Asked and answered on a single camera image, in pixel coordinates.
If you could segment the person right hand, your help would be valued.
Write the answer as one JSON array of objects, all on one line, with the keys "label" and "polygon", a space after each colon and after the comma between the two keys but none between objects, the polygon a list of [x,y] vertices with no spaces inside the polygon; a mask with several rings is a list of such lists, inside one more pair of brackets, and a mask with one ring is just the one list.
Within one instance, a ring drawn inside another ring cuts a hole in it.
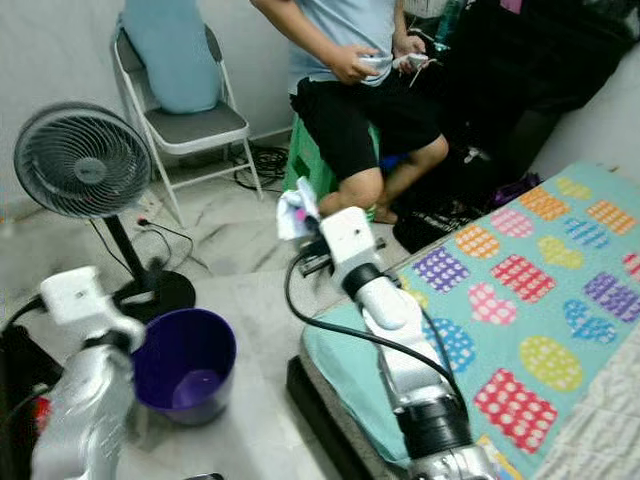
[{"label": "person right hand", "polygon": [[380,58],[381,52],[374,47],[346,45],[334,47],[326,55],[326,64],[343,84],[362,83],[369,77],[379,76],[379,69],[372,67],[366,58]]}]

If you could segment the person left hand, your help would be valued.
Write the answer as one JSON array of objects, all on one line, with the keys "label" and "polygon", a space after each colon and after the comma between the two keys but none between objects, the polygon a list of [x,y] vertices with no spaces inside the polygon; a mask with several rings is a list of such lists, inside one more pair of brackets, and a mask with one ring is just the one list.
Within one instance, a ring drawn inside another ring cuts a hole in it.
[{"label": "person left hand", "polygon": [[407,31],[397,31],[393,35],[393,54],[396,58],[403,58],[412,54],[426,55],[426,45],[424,40],[416,35],[411,35]]}]

